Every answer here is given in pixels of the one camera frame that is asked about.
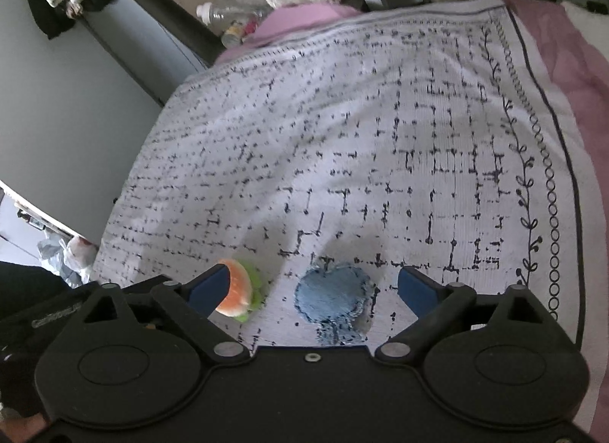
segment metal screw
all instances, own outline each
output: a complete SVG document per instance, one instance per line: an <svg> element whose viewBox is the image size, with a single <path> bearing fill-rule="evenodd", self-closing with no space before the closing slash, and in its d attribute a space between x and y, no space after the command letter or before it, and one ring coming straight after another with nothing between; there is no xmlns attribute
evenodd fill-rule
<svg viewBox="0 0 609 443"><path fill-rule="evenodd" d="M214 347L214 353L220 357L237 357L243 352L243 345L237 342L222 342Z"/></svg>
<svg viewBox="0 0 609 443"><path fill-rule="evenodd" d="M304 356L305 361L307 362L319 362L322 360L322 356L318 353L308 353Z"/></svg>
<svg viewBox="0 0 609 443"><path fill-rule="evenodd" d="M390 342L381 347L381 352L383 352L383 355L386 355L387 357L406 357L408 354L410 354L410 347L404 343Z"/></svg>

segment bed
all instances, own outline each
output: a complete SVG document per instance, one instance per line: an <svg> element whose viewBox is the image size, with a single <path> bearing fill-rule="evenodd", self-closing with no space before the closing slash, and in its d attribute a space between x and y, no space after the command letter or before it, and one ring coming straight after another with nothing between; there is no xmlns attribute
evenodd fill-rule
<svg viewBox="0 0 609 443"><path fill-rule="evenodd" d="M576 422L609 441L608 101L609 64L550 3L435 4L275 36L177 89L95 276L185 282L247 262L262 309L211 318L252 350L316 344L293 307L316 263L374 281L371 348L415 320L396 293L406 264L479 293L522 283L587 358Z"/></svg>

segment blue fabric patch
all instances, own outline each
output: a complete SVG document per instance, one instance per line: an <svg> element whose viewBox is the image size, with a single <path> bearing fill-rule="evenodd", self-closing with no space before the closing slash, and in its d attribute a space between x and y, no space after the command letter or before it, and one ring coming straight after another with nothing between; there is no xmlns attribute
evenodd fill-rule
<svg viewBox="0 0 609 443"><path fill-rule="evenodd" d="M294 306L309 323L319 324L317 339L323 346L359 343L362 335L353 323L363 313L371 290L370 277L358 267L316 267L300 278Z"/></svg>

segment black device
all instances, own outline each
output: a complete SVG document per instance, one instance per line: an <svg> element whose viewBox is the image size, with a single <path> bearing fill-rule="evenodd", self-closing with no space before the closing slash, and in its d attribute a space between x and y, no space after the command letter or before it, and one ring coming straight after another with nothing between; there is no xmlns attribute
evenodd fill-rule
<svg viewBox="0 0 609 443"><path fill-rule="evenodd" d="M592 441L570 423L587 365L522 285L483 296L405 267L398 294L419 320L374 355L364 346L251 355L207 319L228 293L224 265L186 285L149 282L90 285L68 293L88 296L75 308L68 299L57 309L58 298L0 323L0 349L11 351L0 379L19 357L35 364L51 424L33 442Z"/></svg>

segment pink fabric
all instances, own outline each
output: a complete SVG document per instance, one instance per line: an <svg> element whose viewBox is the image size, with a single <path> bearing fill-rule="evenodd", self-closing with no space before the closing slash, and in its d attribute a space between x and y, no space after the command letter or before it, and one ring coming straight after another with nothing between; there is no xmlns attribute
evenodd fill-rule
<svg viewBox="0 0 609 443"><path fill-rule="evenodd" d="M537 43L552 81L567 96L601 186L609 228L609 63L573 26L564 8L536 0L505 0ZM590 435L609 443L609 366Z"/></svg>
<svg viewBox="0 0 609 443"><path fill-rule="evenodd" d="M227 49L215 62L217 64L226 63L252 49L266 46L274 40L281 39L292 32L333 24L339 20L357 16L360 13L351 6L334 5L332 3L311 3L278 8L266 18L245 44L237 48Z"/></svg>

